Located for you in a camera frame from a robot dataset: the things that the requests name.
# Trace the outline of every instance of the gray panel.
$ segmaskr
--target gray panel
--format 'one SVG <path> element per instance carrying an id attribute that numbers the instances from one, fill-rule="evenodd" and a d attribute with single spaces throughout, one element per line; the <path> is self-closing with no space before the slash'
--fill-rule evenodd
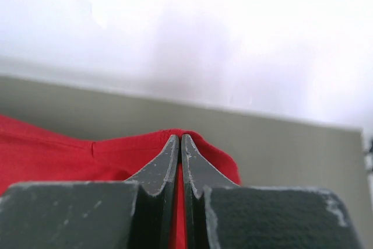
<path id="1" fill-rule="evenodd" d="M 166 128 L 199 132 L 238 163 L 244 185 L 315 185 L 346 203 L 373 248 L 373 215 L 359 131 L 0 78 L 0 113 L 85 139 Z"/>

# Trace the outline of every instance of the red cloth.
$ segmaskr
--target red cloth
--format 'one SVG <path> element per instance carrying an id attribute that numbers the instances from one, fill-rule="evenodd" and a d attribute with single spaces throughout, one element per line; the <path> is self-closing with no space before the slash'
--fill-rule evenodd
<path id="1" fill-rule="evenodd" d="M 193 131 L 168 129 L 105 141 L 83 141 L 0 115 L 0 194 L 20 181 L 125 180 L 158 155 L 172 134 L 190 134 L 211 164 L 240 183 L 232 158 Z M 170 247 L 179 249 L 185 248 L 180 164 L 177 172 Z"/>

